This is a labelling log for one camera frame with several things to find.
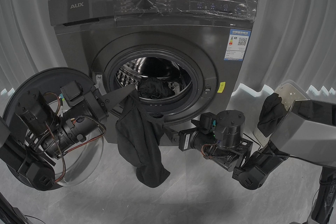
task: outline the yellow warning sticker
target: yellow warning sticker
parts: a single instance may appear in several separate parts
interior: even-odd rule
[[[221,82],[217,93],[222,93],[224,91],[224,88],[225,88],[225,82]]]

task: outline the wire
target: wire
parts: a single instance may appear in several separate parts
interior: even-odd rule
[[[96,136],[96,137],[90,139],[89,141],[86,141],[86,142],[84,142],[84,143],[82,143],[82,144],[80,144],[80,145],[78,145],[78,146],[75,146],[75,147],[73,147],[73,148],[71,148],[71,149],[65,151],[65,152],[64,152],[64,155],[66,155],[66,154],[68,154],[69,152],[71,152],[71,151],[73,151],[73,150],[75,150],[75,149],[77,149],[77,148],[79,148],[79,147],[81,147],[81,146],[84,146],[84,145],[86,145],[86,144],[88,144],[88,143],[90,143],[90,142],[92,142],[92,141],[94,141],[94,140],[96,140],[96,139],[98,139],[98,138],[101,138],[101,137],[103,137],[103,136],[106,134],[106,127],[105,127],[103,124],[101,124],[99,121],[95,120],[95,119],[94,119],[93,117],[91,117],[91,116],[88,116],[88,115],[82,115],[82,116],[79,116],[79,117],[77,117],[77,118],[75,119],[75,122],[76,122],[78,119],[82,118],[82,117],[86,117],[86,118],[88,118],[88,119],[94,121],[99,127],[102,127],[102,128],[103,128],[103,131],[100,130],[100,131],[102,132],[102,134],[100,134],[100,135],[98,135],[98,136]]]
[[[61,114],[60,117],[63,117],[63,100],[61,96],[58,96],[59,103],[61,104]]]
[[[53,143],[56,142],[57,137],[60,135],[62,125],[63,125],[63,117],[61,117],[61,121],[59,123],[59,128],[58,128],[56,136],[54,137],[54,135],[52,135],[52,137],[54,138],[54,140],[50,143],[50,145],[45,150],[39,152],[38,155],[41,155],[41,154],[45,153],[48,149],[51,148],[51,146],[53,145]]]
[[[35,218],[35,219],[37,219],[37,220],[39,220],[40,222],[43,222],[43,223],[45,224],[45,222],[44,222],[43,220],[39,219],[39,218],[32,217],[32,216],[28,216],[28,215],[25,215],[25,216],[26,216],[26,217],[30,217],[30,218]]]
[[[266,155],[266,156],[271,156],[271,157],[276,156],[276,157],[282,157],[282,158],[299,159],[299,160],[303,160],[304,162],[311,163],[311,164],[314,164],[314,165],[317,165],[317,166],[321,166],[321,167],[326,167],[326,168],[332,168],[332,169],[335,169],[335,168],[336,168],[336,167],[334,167],[334,166],[329,166],[329,165],[323,165],[323,164],[319,164],[319,163],[314,163],[314,162],[311,162],[311,161],[309,161],[309,160],[302,159],[302,158],[300,158],[300,157],[296,157],[296,156],[292,156],[292,155],[277,155],[277,154],[271,155],[271,154],[267,154],[267,153],[260,152],[260,150],[258,150],[258,153],[263,154],[263,155]]]
[[[32,132],[28,132],[28,134],[26,135],[26,137],[24,138],[25,141],[27,142],[26,138],[29,137],[32,134]],[[42,138],[40,139],[40,141],[42,142],[44,140],[44,138],[46,138],[49,135],[49,131],[42,136]]]
[[[47,128],[48,128],[48,130],[49,130],[51,136],[52,136],[53,138],[55,138],[54,135],[53,135],[53,132],[50,130],[50,128],[49,128],[47,122],[45,122],[45,125],[47,126]],[[62,165],[63,165],[63,171],[62,171],[61,175],[59,176],[59,178],[57,178],[57,179],[55,180],[55,183],[57,183],[57,182],[61,181],[61,180],[63,179],[63,177],[65,176],[66,167],[65,167],[65,160],[64,160],[64,156],[63,156],[63,154],[62,154],[61,148],[60,148],[60,146],[59,146],[59,144],[58,144],[58,142],[57,142],[56,140],[55,140],[55,142],[56,142],[58,151],[59,151],[59,153],[60,153],[60,155],[61,155],[61,158],[62,158]]]
[[[331,186],[331,185],[334,185],[334,184],[336,184],[336,180],[329,181],[329,182],[322,182],[322,181],[320,180],[320,186],[327,187],[327,186]]]
[[[316,193],[315,193],[315,195],[314,195],[314,197],[313,197],[313,201],[311,202],[311,208],[312,208],[312,209],[313,209],[313,204],[314,204],[315,196],[316,196],[316,194],[317,194],[318,191],[319,191],[319,189],[316,191]]]
[[[205,157],[207,157],[207,158],[209,158],[209,159],[210,159],[210,158],[214,158],[214,156],[211,156],[211,155],[208,156],[208,155],[206,155],[206,154],[204,153],[204,149],[203,149],[203,148],[204,148],[205,146],[215,146],[215,145],[216,145],[216,144],[204,144],[204,145],[201,147],[201,153],[202,153],[202,155],[205,156]]]
[[[261,146],[258,142],[256,142],[254,139],[250,138],[253,142],[255,142],[257,145]]]
[[[46,92],[45,94],[43,94],[43,96],[46,96],[46,95],[48,95],[48,94],[52,94],[52,95],[55,95],[56,96],[56,98],[57,98],[57,101],[58,101],[58,106],[57,106],[57,110],[56,110],[56,115],[58,114],[58,112],[59,112],[59,110],[60,110],[60,108],[61,108],[61,101],[60,101],[60,99],[59,99],[59,97],[58,97],[58,95],[56,94],[56,93],[54,93],[54,92]]]

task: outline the black cloth on panel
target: black cloth on panel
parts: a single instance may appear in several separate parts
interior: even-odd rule
[[[138,94],[142,98],[161,99],[175,95],[167,82],[157,78],[142,79],[138,86]]]
[[[287,110],[281,101],[282,98],[277,93],[271,94],[264,101],[257,127],[265,137],[269,137],[282,118],[287,115]]]
[[[125,100],[115,124],[120,155],[135,166],[138,180],[148,187],[160,186],[170,175],[161,163],[162,114],[150,116],[134,90]]]

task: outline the aux logo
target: aux logo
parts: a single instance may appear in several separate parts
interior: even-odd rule
[[[71,5],[71,8],[70,8],[70,9],[72,9],[72,8],[78,8],[78,7],[84,7],[83,3],[84,3],[84,2],[82,2],[82,3],[76,3],[76,4],[74,4],[74,5]]]

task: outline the label sticker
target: label sticker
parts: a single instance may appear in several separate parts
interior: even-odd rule
[[[225,82],[221,82],[217,93],[222,93],[224,91],[224,88],[225,88]]]
[[[184,150],[186,150],[189,146],[189,138],[190,138],[190,134],[187,134],[185,136],[185,143],[184,143],[184,148],[183,148]]]
[[[250,34],[250,30],[230,29],[224,60],[242,61]]]

